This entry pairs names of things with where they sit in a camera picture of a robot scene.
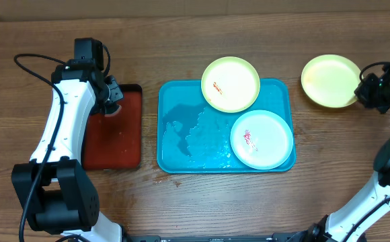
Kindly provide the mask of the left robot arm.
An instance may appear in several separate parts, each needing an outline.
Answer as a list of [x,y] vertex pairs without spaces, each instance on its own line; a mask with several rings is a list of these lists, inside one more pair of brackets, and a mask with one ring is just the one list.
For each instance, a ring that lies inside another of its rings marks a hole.
[[130,241],[122,225],[100,211],[98,192],[81,165],[87,120],[113,116],[124,95],[110,70],[110,53],[93,38],[75,39],[74,57],[60,60],[50,79],[48,120],[28,163],[17,164],[11,182],[23,208],[18,237],[26,225],[60,235],[62,241]]

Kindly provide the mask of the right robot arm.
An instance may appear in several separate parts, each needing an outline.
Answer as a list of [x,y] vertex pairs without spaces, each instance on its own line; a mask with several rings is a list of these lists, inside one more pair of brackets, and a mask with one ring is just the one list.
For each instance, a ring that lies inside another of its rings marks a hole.
[[[354,94],[365,108],[384,114],[390,108],[390,62],[380,66],[380,77],[359,74]],[[390,211],[390,138],[377,153],[373,169],[369,181],[347,204],[294,234],[290,241],[365,241],[364,232]]]

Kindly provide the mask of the green plate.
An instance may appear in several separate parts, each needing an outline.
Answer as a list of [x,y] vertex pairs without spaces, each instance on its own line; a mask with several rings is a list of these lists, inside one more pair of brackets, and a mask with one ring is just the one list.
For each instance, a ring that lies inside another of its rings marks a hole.
[[301,85],[316,104],[344,108],[353,104],[354,91],[360,84],[360,68],[350,59],[324,54],[311,59],[301,73]]
[[237,113],[256,101],[260,93],[260,77],[248,61],[225,56],[207,66],[200,86],[210,106],[221,112]]

